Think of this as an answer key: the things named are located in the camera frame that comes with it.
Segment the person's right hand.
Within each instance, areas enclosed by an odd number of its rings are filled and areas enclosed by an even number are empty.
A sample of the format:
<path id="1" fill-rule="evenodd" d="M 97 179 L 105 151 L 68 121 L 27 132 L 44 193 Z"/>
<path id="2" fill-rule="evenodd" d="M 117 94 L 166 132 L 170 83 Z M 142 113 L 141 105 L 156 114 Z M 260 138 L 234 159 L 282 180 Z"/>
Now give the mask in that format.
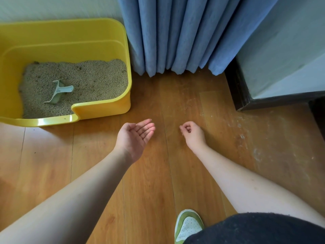
<path id="1" fill-rule="evenodd" d="M 195 154 L 207 146 L 204 131 L 195 122 L 194 130 L 188 136 L 184 136 L 184 138 L 187 146 Z"/>

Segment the person's left hand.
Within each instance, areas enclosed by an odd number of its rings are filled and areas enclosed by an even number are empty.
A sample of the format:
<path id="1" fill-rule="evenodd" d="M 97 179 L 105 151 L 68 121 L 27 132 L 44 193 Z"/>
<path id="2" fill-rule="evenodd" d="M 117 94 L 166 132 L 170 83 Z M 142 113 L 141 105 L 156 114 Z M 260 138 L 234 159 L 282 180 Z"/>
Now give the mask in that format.
<path id="1" fill-rule="evenodd" d="M 116 144 L 113 150 L 118 154 L 123 155 L 130 164 L 138 161 L 144 152 L 146 144 L 143 141 L 143 133 L 137 133 L 137 131 L 148 123 L 153 123 L 152 119 L 145 119 L 136 123 L 136 133 L 124 133 L 124 125 L 118 132 Z"/>

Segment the person's right forearm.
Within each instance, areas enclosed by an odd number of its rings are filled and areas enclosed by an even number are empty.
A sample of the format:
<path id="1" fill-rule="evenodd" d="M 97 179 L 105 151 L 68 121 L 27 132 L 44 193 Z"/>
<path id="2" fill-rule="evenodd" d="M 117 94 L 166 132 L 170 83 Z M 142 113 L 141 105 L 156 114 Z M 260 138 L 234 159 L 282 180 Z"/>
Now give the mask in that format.
<path id="1" fill-rule="evenodd" d="M 295 194 L 220 155 L 206 144 L 190 149 L 238 213 L 275 213 L 325 228 L 325 217 Z"/>

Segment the person's left forearm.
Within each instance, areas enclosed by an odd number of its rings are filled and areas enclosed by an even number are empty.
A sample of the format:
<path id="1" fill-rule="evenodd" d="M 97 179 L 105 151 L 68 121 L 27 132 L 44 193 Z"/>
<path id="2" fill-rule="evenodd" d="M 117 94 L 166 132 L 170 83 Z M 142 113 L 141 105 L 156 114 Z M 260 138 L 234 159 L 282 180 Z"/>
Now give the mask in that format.
<path id="1" fill-rule="evenodd" d="M 140 157 L 114 149 L 1 231 L 0 244 L 86 244 L 124 174 Z"/>

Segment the beige cat litter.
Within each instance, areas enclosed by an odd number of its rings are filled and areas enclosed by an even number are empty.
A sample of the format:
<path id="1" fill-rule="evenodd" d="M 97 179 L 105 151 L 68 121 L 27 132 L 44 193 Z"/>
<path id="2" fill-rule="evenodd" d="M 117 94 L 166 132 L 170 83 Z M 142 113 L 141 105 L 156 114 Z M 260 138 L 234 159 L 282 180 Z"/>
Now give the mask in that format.
<path id="1" fill-rule="evenodd" d="M 52 98 L 57 86 L 54 80 L 64 86 L 73 86 L 74 90 L 62 94 L 56 104 L 45 103 Z M 23 118 L 71 115 L 73 104 L 114 99 L 120 96 L 127 86 L 127 67 L 119 59 L 80 63 L 35 61 L 26 66 L 19 86 Z"/>

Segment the pale green litter scoop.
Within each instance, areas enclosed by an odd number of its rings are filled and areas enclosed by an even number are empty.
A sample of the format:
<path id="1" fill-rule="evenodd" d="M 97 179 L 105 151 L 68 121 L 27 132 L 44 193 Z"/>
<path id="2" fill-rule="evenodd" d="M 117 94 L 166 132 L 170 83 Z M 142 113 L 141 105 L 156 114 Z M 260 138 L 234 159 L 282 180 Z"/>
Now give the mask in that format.
<path id="1" fill-rule="evenodd" d="M 57 104 L 61 98 L 62 94 L 71 93 L 74 90 L 74 86 L 65 86 L 59 80 L 53 80 L 53 83 L 56 84 L 54 93 L 49 101 L 45 101 L 44 103 L 49 104 Z"/>

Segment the blue curtain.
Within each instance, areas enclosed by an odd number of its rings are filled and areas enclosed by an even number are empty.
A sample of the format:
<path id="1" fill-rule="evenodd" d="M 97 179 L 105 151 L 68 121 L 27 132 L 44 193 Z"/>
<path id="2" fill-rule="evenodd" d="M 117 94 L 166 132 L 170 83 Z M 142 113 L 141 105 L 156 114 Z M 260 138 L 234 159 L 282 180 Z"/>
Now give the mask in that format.
<path id="1" fill-rule="evenodd" d="M 278 0 L 118 0 L 131 64 L 150 77 L 170 69 L 221 74 Z"/>

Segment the green and white shoe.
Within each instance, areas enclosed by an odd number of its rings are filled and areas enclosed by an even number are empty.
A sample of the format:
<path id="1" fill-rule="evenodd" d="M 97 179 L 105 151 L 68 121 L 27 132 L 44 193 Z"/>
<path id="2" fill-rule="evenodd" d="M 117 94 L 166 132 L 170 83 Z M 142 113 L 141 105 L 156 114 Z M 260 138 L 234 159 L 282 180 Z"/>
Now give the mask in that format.
<path id="1" fill-rule="evenodd" d="M 192 209 L 185 209 L 181 211 L 177 217 L 174 231 L 174 243 L 183 244 L 189 236 L 204 229 L 205 226 L 199 214 Z"/>

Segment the yellow plastic litter box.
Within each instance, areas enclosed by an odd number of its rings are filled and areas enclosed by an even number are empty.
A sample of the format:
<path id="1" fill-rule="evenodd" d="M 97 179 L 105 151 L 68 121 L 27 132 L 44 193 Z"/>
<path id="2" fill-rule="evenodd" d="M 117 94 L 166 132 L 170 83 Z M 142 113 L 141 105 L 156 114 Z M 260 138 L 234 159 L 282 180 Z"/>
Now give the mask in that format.
<path id="1" fill-rule="evenodd" d="M 23 119 L 18 92 L 26 65 L 37 62 L 78 63 L 87 60 L 126 64 L 128 87 L 119 97 L 76 103 L 72 115 Z M 0 23 L 0 123 L 46 127 L 120 115 L 131 108 L 132 74 L 128 39 L 122 23 L 111 18 Z"/>

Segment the dark framed bed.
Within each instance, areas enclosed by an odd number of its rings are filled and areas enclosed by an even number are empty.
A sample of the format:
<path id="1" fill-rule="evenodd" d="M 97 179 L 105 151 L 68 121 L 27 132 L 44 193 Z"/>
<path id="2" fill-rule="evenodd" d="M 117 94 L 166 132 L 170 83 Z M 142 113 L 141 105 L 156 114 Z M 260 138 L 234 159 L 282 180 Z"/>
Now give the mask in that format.
<path id="1" fill-rule="evenodd" d="M 325 97 L 325 0 L 278 0 L 225 75 L 236 111 Z"/>

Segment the person's dark trousers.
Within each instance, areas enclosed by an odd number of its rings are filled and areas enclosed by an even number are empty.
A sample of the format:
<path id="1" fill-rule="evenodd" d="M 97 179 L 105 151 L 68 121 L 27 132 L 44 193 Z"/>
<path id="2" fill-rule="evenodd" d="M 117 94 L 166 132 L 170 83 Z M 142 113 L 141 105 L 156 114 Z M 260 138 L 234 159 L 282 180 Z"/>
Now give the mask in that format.
<path id="1" fill-rule="evenodd" d="M 325 228 L 275 213 L 241 213 L 196 234 L 184 244 L 325 244 Z"/>

